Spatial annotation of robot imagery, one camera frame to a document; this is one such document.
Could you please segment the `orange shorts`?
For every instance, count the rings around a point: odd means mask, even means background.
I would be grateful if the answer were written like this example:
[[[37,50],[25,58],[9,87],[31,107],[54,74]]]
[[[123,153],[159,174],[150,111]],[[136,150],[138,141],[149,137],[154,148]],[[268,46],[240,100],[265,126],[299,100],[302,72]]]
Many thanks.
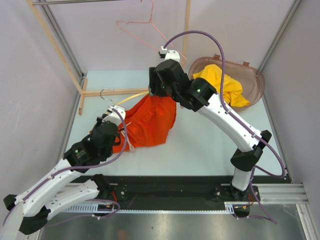
[[[126,152],[136,148],[154,147],[165,144],[177,116],[177,103],[170,97],[144,96],[131,109],[126,111],[124,122],[127,127],[127,142],[123,124],[118,126],[121,143],[113,147],[119,153],[122,147]]]

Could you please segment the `pink wire hanger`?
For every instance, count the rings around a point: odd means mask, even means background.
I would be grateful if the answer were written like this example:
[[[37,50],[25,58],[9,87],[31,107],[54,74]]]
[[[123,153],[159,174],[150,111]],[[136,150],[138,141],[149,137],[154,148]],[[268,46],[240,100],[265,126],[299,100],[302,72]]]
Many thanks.
[[[146,41],[149,37],[151,38],[151,33],[152,31],[156,31],[164,40],[165,42],[167,42],[169,39],[159,30],[159,28],[155,25],[154,21],[153,21],[153,14],[154,14],[154,9],[155,9],[155,1],[154,0],[148,0],[151,2],[151,10],[150,10],[150,14],[149,14],[149,19],[146,21],[124,21],[124,20],[117,20],[116,21],[116,26],[121,29],[122,31],[124,31],[126,34],[128,34],[129,36],[135,38],[136,40],[138,40],[139,42],[141,42],[142,44],[144,44],[145,46],[147,46],[148,48],[153,49],[154,51],[157,51],[158,48],[156,48],[153,45],[150,45],[148,41]],[[190,19],[190,9],[191,9],[191,0],[186,0],[186,7],[185,7],[185,19],[184,19],[184,30],[189,30],[189,19]],[[123,25],[129,26],[129,25],[146,25],[146,26],[150,26],[150,27],[143,27],[144,33],[143,33],[143,37],[139,37],[138,35],[134,34],[132,31],[129,31],[129,29],[126,29],[125,27],[123,27]],[[183,40],[183,50],[178,51],[179,56],[182,58],[182,64],[185,65],[187,63],[187,58],[186,58],[186,54],[187,54],[187,37],[184,38]]]

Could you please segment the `yellow shorts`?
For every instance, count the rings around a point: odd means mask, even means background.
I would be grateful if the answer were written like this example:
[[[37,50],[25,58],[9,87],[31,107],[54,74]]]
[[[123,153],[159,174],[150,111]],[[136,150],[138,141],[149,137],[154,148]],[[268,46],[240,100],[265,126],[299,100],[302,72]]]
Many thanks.
[[[216,64],[209,64],[200,72],[196,72],[193,78],[203,78],[209,82],[218,93],[220,93],[222,69]],[[241,83],[229,75],[224,75],[223,81],[223,99],[231,107],[246,107],[250,102],[243,97],[243,87]]]

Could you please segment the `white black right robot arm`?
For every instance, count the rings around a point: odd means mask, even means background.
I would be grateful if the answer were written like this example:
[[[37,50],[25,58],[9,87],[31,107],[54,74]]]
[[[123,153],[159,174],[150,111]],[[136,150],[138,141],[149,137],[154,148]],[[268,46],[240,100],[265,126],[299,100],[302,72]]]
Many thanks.
[[[184,108],[199,113],[219,127],[237,146],[230,159],[234,174],[227,198],[242,201],[249,194],[253,167],[272,137],[268,130],[251,127],[233,109],[224,109],[218,91],[205,78],[189,79],[180,63],[168,59],[149,68],[149,93],[169,97]]]

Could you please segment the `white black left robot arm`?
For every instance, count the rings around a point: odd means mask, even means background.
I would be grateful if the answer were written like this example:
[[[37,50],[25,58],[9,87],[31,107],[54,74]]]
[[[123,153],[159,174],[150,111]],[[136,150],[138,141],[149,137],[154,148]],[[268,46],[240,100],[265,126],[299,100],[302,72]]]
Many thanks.
[[[0,238],[14,240],[18,233],[33,234],[74,205],[107,199],[111,188],[103,174],[94,175],[79,187],[60,191],[88,170],[109,165],[121,156],[113,156],[113,148],[121,143],[119,125],[125,124],[125,116],[124,108],[110,106],[97,118],[91,133],[74,143],[41,180],[21,194],[6,196],[3,202],[9,212]]]

